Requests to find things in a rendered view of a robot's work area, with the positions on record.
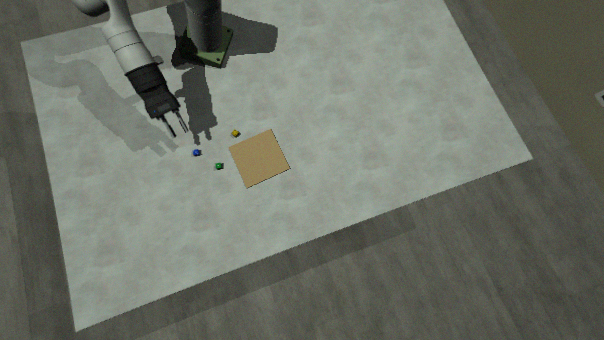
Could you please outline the tan square mat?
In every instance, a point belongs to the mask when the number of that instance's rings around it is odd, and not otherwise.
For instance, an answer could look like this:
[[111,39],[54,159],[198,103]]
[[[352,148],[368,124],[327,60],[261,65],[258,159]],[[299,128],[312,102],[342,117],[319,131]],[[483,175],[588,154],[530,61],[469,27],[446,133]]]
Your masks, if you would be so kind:
[[229,147],[246,188],[290,169],[271,129]]

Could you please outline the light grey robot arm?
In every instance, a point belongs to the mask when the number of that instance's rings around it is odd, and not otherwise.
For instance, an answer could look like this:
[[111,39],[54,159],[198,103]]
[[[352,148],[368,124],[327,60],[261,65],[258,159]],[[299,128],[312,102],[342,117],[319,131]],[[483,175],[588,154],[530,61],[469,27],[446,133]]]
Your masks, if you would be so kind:
[[[113,53],[125,46],[143,43],[134,27],[126,0],[71,2],[91,17],[110,11],[110,19],[101,31]],[[193,45],[203,52],[216,51],[222,43],[221,0],[186,0],[185,6]]]

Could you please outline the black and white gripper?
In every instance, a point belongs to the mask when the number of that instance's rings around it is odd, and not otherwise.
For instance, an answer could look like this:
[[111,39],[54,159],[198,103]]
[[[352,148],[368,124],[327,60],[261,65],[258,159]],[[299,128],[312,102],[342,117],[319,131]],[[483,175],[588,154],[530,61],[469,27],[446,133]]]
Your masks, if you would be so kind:
[[[188,128],[178,111],[180,104],[169,91],[167,82],[159,67],[161,56],[152,57],[144,43],[135,43],[115,51],[119,65],[129,79],[136,93],[143,99],[145,109],[151,119],[163,121],[172,138],[176,137],[164,114],[175,113],[185,132]],[[175,99],[176,98],[176,99]]]

